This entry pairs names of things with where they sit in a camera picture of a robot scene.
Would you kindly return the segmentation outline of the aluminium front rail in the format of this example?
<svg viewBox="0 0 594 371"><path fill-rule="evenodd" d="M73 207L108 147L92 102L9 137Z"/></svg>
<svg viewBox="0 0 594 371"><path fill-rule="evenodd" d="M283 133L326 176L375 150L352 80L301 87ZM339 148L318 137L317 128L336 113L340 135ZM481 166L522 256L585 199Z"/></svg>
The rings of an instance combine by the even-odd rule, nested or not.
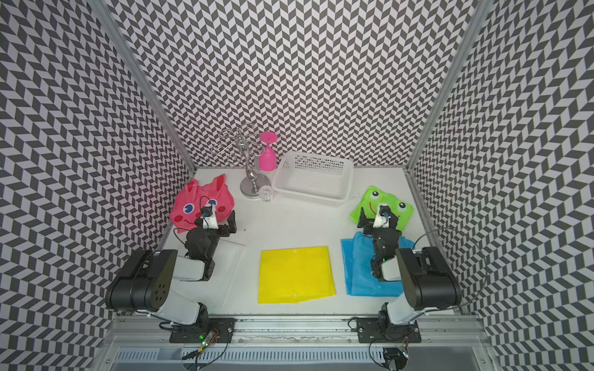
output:
<svg viewBox="0 0 594 371"><path fill-rule="evenodd" d="M232 330L232 349L255 347L364 346L357 321L349 315L243 315ZM408 336L411 346L487 347L490 340L473 315L432 314L417 320ZM118 316L102 350L115 347L169 347L170 334L159 321L144 316Z"/></svg>

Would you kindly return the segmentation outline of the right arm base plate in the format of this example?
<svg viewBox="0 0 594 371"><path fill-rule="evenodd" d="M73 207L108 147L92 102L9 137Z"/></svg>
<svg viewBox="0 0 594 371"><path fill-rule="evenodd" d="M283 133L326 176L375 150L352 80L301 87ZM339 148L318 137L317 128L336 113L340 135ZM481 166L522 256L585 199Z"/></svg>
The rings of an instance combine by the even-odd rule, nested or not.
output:
<svg viewBox="0 0 594 371"><path fill-rule="evenodd" d="M418 324L394 325L389 321L381 322L378 318L354 317L348 321L348 326L357 333L359 343L403 343L407 340L410 344L422 342Z"/></svg>

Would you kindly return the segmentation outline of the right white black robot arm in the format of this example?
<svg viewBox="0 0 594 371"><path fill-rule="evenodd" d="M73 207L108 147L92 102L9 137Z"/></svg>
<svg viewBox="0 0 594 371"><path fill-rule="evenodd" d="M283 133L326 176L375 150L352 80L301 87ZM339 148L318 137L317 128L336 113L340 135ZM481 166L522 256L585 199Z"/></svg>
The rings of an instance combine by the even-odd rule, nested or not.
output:
<svg viewBox="0 0 594 371"><path fill-rule="evenodd" d="M380 282L399 281L403 294L382 305L378 313L381 329L409 325L429 312L455 308L463 294L455 275L437 247L420 250L399 246L402 232L399 217L387 204L381 204L375 218L360 210L357 226L371 238L374 253L371 273Z"/></svg>

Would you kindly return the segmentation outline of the yellow raincoat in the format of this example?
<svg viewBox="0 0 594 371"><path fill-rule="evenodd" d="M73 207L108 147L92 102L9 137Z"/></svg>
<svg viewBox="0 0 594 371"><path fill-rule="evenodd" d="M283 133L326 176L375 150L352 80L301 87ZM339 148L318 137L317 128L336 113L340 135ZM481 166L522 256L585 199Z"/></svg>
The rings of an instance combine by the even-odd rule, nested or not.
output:
<svg viewBox="0 0 594 371"><path fill-rule="evenodd" d="M335 294L328 247L265 250L261 253L260 305L298 304Z"/></svg>

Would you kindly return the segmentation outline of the chrome glass holder stand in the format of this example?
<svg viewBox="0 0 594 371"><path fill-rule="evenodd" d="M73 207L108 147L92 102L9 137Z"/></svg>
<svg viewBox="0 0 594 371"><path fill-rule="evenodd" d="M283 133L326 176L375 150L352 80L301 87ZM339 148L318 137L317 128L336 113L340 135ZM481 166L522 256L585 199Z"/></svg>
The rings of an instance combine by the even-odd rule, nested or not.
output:
<svg viewBox="0 0 594 371"><path fill-rule="evenodd" d="M241 157L244 159L245 177L240 184L242 195L248 199L260 199L260 188L272 184L266 175L257 173L252 165L249 140L241 129L224 129L222 136L231 140L231 144L238 148Z"/></svg>

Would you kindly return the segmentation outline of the blue folded raincoat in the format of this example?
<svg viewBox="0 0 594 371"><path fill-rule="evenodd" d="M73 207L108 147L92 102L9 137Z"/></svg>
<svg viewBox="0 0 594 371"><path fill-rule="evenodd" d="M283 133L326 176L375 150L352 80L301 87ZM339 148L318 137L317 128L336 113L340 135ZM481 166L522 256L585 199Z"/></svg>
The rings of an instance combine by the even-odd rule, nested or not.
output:
<svg viewBox="0 0 594 371"><path fill-rule="evenodd" d="M374 246L370 237L357 232L353 238L340 242L346 293L349 296L398 297L404 293L400 281L380 282L374 277L371 268Z"/></svg>

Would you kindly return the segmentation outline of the white plastic basket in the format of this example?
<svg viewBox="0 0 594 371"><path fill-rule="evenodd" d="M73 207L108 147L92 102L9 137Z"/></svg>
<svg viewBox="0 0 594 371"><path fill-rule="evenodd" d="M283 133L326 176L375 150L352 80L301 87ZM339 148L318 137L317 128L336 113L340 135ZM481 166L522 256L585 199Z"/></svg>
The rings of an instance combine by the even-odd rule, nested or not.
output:
<svg viewBox="0 0 594 371"><path fill-rule="evenodd" d="M275 170L272 188L285 198L338 207L351 195L353 175L351 160L289 151Z"/></svg>

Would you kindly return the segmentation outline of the pink silicone wine glass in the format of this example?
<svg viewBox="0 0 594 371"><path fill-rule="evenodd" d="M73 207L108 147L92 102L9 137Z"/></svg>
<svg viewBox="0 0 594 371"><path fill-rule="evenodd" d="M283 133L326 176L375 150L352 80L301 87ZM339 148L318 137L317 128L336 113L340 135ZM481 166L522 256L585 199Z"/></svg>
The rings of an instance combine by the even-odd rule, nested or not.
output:
<svg viewBox="0 0 594 371"><path fill-rule="evenodd" d="M272 148L272 145L278 141L278 136L272 131L266 131L261 133L259 138L265 144L264 149L258 157L259 168L265 172L274 171L277 166L277 154Z"/></svg>

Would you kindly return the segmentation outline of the pink bunny folded raincoat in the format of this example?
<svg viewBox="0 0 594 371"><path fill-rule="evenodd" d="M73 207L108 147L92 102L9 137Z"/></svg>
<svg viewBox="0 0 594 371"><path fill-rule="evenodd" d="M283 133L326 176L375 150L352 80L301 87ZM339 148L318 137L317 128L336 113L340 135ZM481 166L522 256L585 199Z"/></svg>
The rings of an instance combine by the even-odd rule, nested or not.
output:
<svg viewBox="0 0 594 371"><path fill-rule="evenodd" d="M235 208L235 200L226 181L227 177L222 174L208 184L200 184L197 179L188 182L177 195L170 213L173 225L183 230L194 229L201 209L208 205L214 206L218 223L226 221Z"/></svg>

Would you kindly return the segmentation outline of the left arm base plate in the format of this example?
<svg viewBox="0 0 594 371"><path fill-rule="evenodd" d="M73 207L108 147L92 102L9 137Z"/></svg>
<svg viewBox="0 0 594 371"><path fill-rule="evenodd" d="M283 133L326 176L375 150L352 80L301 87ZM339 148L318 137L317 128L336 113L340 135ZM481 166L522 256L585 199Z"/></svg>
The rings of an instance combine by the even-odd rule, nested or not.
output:
<svg viewBox="0 0 594 371"><path fill-rule="evenodd" d="M213 332L216 335L218 344L228 344L235 333L236 322L235 318L223 317L210 319L199 325L173 326L169 342L198 344L204 342L207 336Z"/></svg>

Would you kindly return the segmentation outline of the green frog folded raincoat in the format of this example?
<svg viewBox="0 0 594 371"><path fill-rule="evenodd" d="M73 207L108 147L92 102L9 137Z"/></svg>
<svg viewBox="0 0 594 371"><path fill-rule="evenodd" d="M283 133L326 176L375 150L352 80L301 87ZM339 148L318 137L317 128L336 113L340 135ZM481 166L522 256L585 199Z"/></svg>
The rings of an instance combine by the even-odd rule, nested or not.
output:
<svg viewBox="0 0 594 371"><path fill-rule="evenodd" d="M398 218L396 229L404 231L414 213L413 206L400 200L397 198L397 196L391 193L385 193L374 186L370 186L365 191L361 201L351 212L350 220L353 223L358 224L360 212L362 210L364 211L366 218L374 219L376 217L377 211L379 211L380 205L384 204L388 205L392 213L394 213L394 215L396 215Z"/></svg>

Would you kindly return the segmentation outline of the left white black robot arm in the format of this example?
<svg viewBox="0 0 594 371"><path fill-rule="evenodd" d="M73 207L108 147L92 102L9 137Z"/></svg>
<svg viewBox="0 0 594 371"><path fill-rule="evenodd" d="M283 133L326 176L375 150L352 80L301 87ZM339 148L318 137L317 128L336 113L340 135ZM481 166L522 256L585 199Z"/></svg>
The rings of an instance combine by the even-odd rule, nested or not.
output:
<svg viewBox="0 0 594 371"><path fill-rule="evenodd" d="M175 326L203 330L212 329L207 306L193 301L172 288L172 282L206 282L212 277L214 253L220 239L237 232L235 211L226 224L214 226L214 213L200 217L196 227L187 232L184 243L188 255L177 250L136 250L108 286L105 305L121 312L138 312L154 316Z"/></svg>

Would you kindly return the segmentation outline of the small clear lidded jar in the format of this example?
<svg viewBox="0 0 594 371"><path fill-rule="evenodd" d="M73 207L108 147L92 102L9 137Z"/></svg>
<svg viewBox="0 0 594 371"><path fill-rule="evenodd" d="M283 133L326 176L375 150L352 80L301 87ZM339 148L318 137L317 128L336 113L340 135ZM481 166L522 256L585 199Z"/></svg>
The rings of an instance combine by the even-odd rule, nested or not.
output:
<svg viewBox="0 0 594 371"><path fill-rule="evenodd" d="M274 199L274 190L270 185L264 185L259 188L258 195L264 202L272 202Z"/></svg>

